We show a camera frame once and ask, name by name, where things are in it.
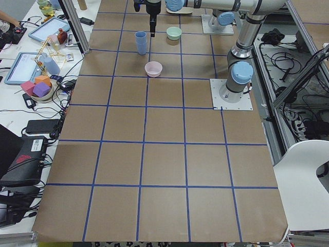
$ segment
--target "blue joint cap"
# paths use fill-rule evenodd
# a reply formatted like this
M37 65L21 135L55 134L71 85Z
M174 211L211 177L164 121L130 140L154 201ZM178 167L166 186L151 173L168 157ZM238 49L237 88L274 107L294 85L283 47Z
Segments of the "blue joint cap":
M249 63L240 61L233 65L231 74L237 84L247 84L252 78L253 68Z
M217 20L221 26L230 25L234 21L234 13L224 12L218 16Z
M173 12L181 10L184 4L185 0L166 0L166 7Z

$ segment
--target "green bowl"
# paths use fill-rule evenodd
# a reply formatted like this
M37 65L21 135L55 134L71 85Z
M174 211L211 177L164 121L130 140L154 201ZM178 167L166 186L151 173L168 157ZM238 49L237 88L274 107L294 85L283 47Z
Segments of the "green bowl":
M179 40L181 36L181 29L179 27L169 27L167 29L167 37L170 40Z

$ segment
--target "bowl of blocks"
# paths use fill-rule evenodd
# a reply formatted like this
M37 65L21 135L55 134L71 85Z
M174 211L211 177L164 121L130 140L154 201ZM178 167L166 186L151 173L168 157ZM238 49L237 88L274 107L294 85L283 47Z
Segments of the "bowl of blocks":
M54 93L54 87L48 76L37 76L35 83L26 81L21 84L21 88L31 98L37 102L49 102Z

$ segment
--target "pink bowl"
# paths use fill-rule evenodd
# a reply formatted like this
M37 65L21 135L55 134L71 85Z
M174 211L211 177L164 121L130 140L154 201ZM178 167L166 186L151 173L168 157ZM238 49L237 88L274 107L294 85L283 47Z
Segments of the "pink bowl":
M162 71L162 65L159 62L151 61L145 65L145 71L150 77L158 77Z

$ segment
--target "brown bottle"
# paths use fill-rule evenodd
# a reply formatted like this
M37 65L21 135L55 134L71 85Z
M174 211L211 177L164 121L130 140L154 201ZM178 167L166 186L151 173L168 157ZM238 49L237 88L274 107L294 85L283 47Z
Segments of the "brown bottle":
M67 39L67 32L63 31L62 28L58 29L58 31L59 31L59 34L57 35L58 42L60 42L60 44L63 44Z

